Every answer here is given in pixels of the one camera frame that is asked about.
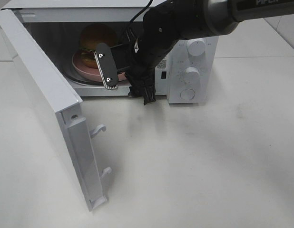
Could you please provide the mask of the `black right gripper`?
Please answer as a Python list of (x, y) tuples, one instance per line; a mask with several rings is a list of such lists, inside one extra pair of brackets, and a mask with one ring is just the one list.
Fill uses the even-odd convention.
[(130, 42), (109, 47), (106, 43), (96, 45), (96, 51), (112, 54), (117, 74), (124, 72), (131, 86), (129, 94), (143, 97), (144, 104), (156, 101), (154, 68), (172, 50), (176, 40), (171, 36), (142, 35)]

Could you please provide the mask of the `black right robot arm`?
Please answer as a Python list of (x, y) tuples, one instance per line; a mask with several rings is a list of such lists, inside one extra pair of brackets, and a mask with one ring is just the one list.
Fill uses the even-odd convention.
[(294, 0), (166, 0), (142, 13), (139, 36), (114, 47), (99, 43), (94, 55), (106, 89), (117, 89), (123, 72), (130, 94), (149, 104), (156, 100), (154, 69), (179, 40), (227, 35), (245, 20), (294, 14)]

